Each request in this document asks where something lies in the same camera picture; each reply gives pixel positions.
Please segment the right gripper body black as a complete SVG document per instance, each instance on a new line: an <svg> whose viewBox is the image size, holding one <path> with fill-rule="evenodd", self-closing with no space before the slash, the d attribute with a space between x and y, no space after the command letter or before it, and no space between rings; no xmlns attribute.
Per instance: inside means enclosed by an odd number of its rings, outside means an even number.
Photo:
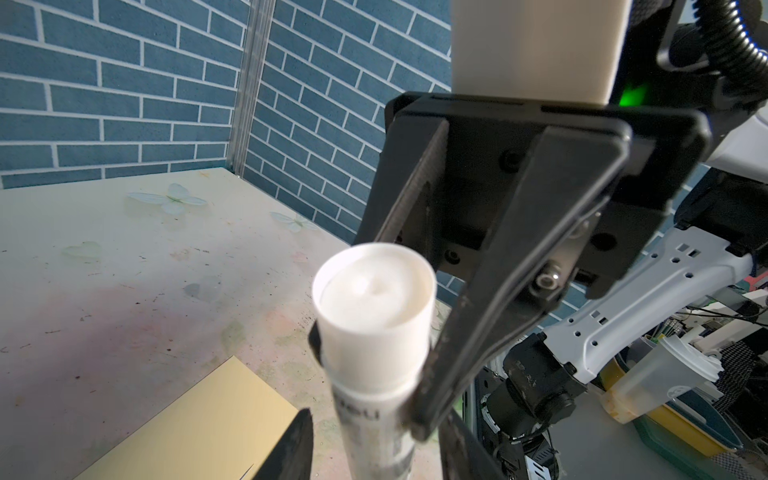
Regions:
<svg viewBox="0 0 768 480"><path fill-rule="evenodd" d="M692 109L585 107L406 92L385 109L383 238L469 279L513 198L514 239L546 214L594 193L600 217L574 260L600 298L629 271L705 156L711 132Z"/></svg>

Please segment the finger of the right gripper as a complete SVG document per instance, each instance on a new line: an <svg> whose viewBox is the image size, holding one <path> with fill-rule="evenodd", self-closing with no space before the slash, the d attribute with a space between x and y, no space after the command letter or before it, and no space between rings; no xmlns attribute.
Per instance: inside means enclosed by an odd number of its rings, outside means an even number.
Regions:
<svg viewBox="0 0 768 480"><path fill-rule="evenodd" d="M408 247L440 265L449 122L404 116L388 127L384 148L353 244Z"/></svg>
<svg viewBox="0 0 768 480"><path fill-rule="evenodd" d="M413 396L415 440L427 440L482 365L541 315L535 301L525 301L517 314L508 306L584 217L605 203L629 150L627 134L548 127L539 136L428 356Z"/></svg>

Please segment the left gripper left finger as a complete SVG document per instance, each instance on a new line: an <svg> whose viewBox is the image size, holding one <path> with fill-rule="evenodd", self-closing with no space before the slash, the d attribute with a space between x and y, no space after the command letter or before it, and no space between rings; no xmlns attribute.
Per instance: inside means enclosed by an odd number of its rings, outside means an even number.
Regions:
<svg viewBox="0 0 768 480"><path fill-rule="evenodd" d="M313 418L300 410L269 453L253 480L308 480L314 450Z"/></svg>

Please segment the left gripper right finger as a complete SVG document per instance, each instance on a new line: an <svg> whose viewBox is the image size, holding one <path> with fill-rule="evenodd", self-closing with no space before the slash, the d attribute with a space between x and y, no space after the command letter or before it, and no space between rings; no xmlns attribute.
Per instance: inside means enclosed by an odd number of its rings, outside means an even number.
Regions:
<svg viewBox="0 0 768 480"><path fill-rule="evenodd" d="M497 463L451 410L438 428L440 460L445 480L504 480Z"/></svg>

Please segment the yellow envelope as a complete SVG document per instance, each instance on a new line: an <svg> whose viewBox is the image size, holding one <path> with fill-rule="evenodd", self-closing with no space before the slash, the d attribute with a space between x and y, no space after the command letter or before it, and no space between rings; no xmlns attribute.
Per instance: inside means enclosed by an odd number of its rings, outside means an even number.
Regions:
<svg viewBox="0 0 768 480"><path fill-rule="evenodd" d="M252 479L297 408L231 357L80 479Z"/></svg>

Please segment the white glue stick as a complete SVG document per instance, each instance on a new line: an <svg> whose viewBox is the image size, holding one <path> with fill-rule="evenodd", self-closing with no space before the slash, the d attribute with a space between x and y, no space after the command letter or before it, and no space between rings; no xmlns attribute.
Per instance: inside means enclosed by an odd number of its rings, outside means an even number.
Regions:
<svg viewBox="0 0 768 480"><path fill-rule="evenodd" d="M431 348L436 274L417 252L360 244L316 273L320 362L355 479L407 479L407 408Z"/></svg>

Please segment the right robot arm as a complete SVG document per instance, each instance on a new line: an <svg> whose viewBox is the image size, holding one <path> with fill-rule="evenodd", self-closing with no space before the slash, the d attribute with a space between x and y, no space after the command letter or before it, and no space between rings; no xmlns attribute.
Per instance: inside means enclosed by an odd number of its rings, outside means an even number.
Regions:
<svg viewBox="0 0 768 480"><path fill-rule="evenodd" d="M452 90L406 92L356 242L463 288L402 421L448 478L568 417L621 349L767 264L767 164L721 157L647 256L693 168L767 100L758 1L456 1ZM489 438L497 428L501 441Z"/></svg>

